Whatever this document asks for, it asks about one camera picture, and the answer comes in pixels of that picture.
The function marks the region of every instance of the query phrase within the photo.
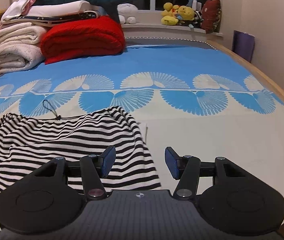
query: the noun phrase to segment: black and white striped clothing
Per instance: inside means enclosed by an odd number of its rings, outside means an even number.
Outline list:
[[[0,192],[52,158],[78,161],[109,145],[116,148],[116,160],[102,179],[106,191],[161,186],[137,123],[120,107],[59,121],[6,114],[0,119]],[[83,190],[81,178],[69,178],[69,186]]]

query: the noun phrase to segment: blue and white bed sheet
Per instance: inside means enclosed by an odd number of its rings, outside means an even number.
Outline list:
[[[225,156],[284,196],[284,103],[229,56],[213,49],[138,46],[0,77],[0,117],[53,118],[122,106],[147,122],[147,145],[163,188],[174,189],[164,149],[202,161]],[[201,193],[211,183],[199,185]]]

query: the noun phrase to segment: bed sheet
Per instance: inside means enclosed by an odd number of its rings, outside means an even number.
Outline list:
[[[120,55],[40,64],[0,77],[0,117],[52,118],[121,106],[147,123],[163,188],[171,146],[212,162],[225,156],[284,196],[284,103],[226,54],[188,46],[132,46]],[[198,193],[212,185],[201,178]]]

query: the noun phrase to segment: maroon pillow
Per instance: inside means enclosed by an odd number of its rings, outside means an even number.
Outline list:
[[[201,28],[206,31],[206,33],[212,33],[217,28],[221,21],[222,10],[220,0],[208,0],[202,8],[202,17],[204,21],[202,22]]]

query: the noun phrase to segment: metal screw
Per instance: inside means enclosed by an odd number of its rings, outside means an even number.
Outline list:
[[[192,191],[187,188],[182,188],[177,191],[177,195],[180,197],[189,197],[192,195]]]
[[[90,189],[88,191],[88,194],[91,196],[91,197],[100,197],[104,194],[104,191],[99,189],[99,188],[94,188],[94,189]]]

